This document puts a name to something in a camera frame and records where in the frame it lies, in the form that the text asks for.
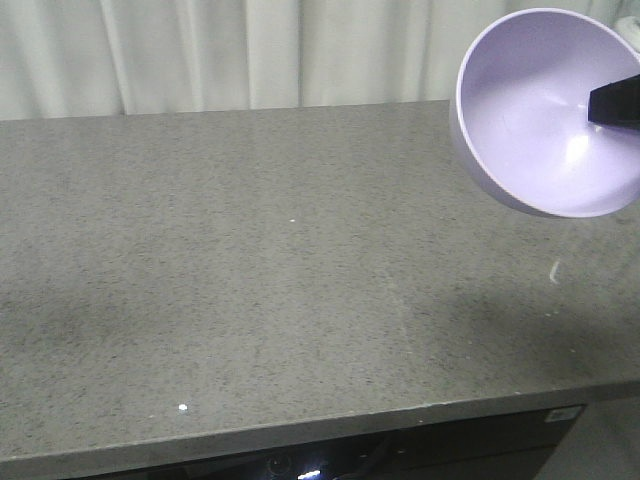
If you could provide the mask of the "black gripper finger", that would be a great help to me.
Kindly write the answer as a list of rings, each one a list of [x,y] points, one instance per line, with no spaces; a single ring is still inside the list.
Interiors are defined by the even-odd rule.
[[[638,128],[640,78],[625,78],[590,92],[588,120],[599,125]]]

